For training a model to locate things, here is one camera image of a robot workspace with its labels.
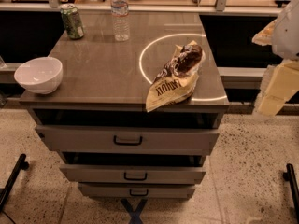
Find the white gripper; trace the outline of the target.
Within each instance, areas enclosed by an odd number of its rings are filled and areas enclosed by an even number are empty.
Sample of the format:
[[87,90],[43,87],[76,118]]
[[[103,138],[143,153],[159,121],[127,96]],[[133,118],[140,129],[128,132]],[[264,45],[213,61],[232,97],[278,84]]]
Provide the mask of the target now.
[[274,54],[283,59],[268,65],[256,98],[256,112],[274,117],[299,92],[299,0],[291,0],[251,41],[260,46],[272,44]]

